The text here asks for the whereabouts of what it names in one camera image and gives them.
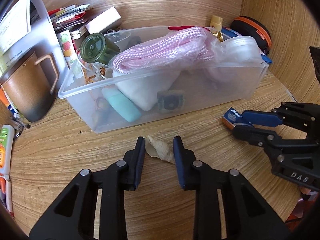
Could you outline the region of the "blue staples box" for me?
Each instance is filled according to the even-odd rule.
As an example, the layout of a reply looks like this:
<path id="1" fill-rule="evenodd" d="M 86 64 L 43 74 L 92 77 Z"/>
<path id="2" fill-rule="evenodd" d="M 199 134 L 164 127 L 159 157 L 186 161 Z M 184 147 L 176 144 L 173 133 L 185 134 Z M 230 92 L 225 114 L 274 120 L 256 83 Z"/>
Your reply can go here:
<path id="1" fill-rule="evenodd" d="M 222 122 L 230 130 L 232 130 L 237 125 L 253 127 L 253 125 L 247 119 L 245 119 L 232 107 L 223 115 Z"/>

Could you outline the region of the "white round jar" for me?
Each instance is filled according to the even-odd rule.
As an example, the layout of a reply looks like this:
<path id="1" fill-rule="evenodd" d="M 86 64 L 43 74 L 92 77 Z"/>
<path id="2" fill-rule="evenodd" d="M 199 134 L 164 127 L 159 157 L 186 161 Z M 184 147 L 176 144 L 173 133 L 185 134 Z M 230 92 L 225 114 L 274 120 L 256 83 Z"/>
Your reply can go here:
<path id="1" fill-rule="evenodd" d="M 229 38 L 221 43 L 223 63 L 262 63 L 263 59 L 256 40 L 250 36 Z"/>

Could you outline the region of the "beige seashell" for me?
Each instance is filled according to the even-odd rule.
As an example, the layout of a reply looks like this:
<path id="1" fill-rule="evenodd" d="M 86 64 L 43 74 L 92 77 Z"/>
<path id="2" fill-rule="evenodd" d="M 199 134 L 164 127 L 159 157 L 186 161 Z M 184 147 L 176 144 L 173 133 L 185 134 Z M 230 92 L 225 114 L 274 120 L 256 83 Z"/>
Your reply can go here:
<path id="1" fill-rule="evenodd" d="M 155 140 L 153 137 L 148 135 L 145 141 L 145 150 L 152 158 L 158 158 L 162 161 L 175 164 L 174 153 L 166 142 Z"/>

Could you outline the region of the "red pouch with gold cord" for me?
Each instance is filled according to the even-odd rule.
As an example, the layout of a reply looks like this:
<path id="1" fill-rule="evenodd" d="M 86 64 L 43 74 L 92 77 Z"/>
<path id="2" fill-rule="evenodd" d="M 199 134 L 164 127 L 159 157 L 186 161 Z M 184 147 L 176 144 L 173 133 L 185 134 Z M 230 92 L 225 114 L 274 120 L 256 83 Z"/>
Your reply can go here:
<path id="1" fill-rule="evenodd" d="M 207 27 L 199 27 L 199 26 L 192 26 L 192 25 L 182 25 L 182 26 L 169 26 L 168 29 L 170 31 L 193 31 L 197 34 L 204 34 L 204 35 L 212 35 L 218 39 L 218 41 L 223 42 L 224 38 L 220 31 L 212 30 Z"/>

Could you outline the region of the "teal small bottle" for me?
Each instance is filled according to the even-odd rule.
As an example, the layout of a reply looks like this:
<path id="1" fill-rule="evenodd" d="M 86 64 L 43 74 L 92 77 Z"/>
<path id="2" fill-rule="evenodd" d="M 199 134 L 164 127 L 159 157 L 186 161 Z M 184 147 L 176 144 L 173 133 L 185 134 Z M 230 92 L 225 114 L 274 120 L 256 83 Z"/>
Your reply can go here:
<path id="1" fill-rule="evenodd" d="M 117 88 L 103 88 L 101 92 L 111 107 L 127 122 L 134 122 L 141 117 L 135 104 Z"/>

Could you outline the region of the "white drawstring pouch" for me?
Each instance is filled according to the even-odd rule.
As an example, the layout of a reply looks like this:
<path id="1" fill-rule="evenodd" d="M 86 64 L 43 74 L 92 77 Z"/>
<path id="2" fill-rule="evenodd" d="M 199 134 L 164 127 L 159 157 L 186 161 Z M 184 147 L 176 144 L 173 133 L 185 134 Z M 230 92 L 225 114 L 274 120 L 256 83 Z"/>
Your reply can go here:
<path id="1" fill-rule="evenodd" d="M 147 77 L 117 82 L 117 88 L 143 111 L 150 111 L 157 103 L 157 93 L 167 91 L 180 75 L 180 71 L 165 72 Z"/>

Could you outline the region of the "dark green round container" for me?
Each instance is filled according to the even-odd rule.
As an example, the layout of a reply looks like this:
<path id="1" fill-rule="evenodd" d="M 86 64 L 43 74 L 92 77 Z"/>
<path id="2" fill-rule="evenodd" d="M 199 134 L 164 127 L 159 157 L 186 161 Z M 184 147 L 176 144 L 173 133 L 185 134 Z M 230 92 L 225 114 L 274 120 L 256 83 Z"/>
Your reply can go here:
<path id="1" fill-rule="evenodd" d="M 109 61 L 120 53 L 120 49 L 101 33 L 88 35 L 80 46 L 81 58 L 87 63 L 108 65 Z"/>

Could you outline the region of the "black orange zip case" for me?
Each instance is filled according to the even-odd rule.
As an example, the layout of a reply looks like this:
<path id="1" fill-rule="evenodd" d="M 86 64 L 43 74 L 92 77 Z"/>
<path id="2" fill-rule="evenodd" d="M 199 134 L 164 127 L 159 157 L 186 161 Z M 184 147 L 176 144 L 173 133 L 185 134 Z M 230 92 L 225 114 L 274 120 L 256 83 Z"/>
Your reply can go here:
<path id="1" fill-rule="evenodd" d="M 272 37 L 268 29 L 257 20 L 248 16 L 239 16 L 233 20 L 230 28 L 244 36 L 251 36 L 256 40 L 260 50 L 268 55 L 272 47 Z"/>

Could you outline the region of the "yellow lotion tube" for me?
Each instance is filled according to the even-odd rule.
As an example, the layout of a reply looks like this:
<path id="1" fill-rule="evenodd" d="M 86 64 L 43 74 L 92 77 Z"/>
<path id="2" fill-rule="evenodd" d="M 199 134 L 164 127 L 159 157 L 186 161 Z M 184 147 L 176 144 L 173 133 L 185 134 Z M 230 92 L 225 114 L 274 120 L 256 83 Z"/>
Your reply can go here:
<path id="1" fill-rule="evenodd" d="M 209 26 L 216 29 L 217 31 L 221 31 L 223 27 L 223 18 L 213 15 L 210 20 Z"/>

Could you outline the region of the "orange sunscreen tube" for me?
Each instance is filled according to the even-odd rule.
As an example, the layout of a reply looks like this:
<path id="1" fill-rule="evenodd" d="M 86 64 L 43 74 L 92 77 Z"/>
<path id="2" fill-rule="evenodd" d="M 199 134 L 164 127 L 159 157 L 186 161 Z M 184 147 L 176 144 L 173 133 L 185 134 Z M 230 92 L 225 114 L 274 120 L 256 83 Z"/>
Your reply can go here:
<path id="1" fill-rule="evenodd" d="M 19 113 L 18 109 L 11 101 L 11 99 L 9 98 L 8 94 L 5 92 L 2 86 L 0 87 L 0 100 L 12 114 Z"/>

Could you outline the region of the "clear plastic storage bin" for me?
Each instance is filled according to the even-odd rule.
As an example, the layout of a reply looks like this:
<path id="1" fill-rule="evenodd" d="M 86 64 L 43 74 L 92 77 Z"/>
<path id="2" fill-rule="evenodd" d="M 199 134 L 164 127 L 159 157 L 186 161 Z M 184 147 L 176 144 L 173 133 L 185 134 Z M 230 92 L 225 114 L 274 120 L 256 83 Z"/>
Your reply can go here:
<path id="1" fill-rule="evenodd" d="M 251 97 L 268 69 L 254 38 L 218 39 L 211 27 L 146 27 L 107 38 L 107 64 L 74 61 L 58 96 L 95 133 Z"/>

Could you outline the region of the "fruit pattern booklet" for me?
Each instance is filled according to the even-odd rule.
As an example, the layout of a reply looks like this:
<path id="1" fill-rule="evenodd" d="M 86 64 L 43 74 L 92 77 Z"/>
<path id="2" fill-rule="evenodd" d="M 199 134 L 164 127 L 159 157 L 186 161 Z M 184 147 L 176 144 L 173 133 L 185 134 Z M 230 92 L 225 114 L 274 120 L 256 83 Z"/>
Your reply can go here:
<path id="1" fill-rule="evenodd" d="M 76 60 L 76 52 L 74 50 L 73 41 L 69 30 L 62 31 L 57 35 L 62 53 L 65 57 L 68 68 L 70 69 Z"/>

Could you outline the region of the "white folder with papers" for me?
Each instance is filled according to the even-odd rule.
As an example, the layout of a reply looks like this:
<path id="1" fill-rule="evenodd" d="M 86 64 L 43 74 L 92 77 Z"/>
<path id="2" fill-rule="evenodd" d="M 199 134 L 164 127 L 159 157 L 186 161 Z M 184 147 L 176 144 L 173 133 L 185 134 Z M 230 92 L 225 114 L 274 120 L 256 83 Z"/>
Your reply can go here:
<path id="1" fill-rule="evenodd" d="M 28 50 L 50 54 L 59 71 L 60 86 L 68 66 L 42 0 L 19 0 L 1 21 L 1 55 L 7 67 Z"/>

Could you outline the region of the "white cardboard box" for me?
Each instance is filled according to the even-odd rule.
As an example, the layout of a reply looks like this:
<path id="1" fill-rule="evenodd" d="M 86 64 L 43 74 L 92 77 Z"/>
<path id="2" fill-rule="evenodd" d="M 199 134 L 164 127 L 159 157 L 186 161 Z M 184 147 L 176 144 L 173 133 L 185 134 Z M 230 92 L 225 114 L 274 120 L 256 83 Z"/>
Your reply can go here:
<path id="1" fill-rule="evenodd" d="M 105 33 L 108 29 L 114 29 L 122 24 L 121 16 L 115 7 L 110 7 L 93 20 L 89 21 L 85 27 L 90 34 Z"/>

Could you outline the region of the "stack of books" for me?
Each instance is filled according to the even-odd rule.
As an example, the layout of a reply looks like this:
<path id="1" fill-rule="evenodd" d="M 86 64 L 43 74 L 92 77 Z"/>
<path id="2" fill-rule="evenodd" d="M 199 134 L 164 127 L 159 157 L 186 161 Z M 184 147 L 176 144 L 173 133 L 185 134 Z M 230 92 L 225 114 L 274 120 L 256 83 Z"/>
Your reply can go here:
<path id="1" fill-rule="evenodd" d="M 49 12 L 49 17 L 52 22 L 56 34 L 72 30 L 79 25 L 84 25 L 87 22 L 86 14 L 92 7 L 90 4 L 73 4 L 62 9 L 56 9 Z"/>

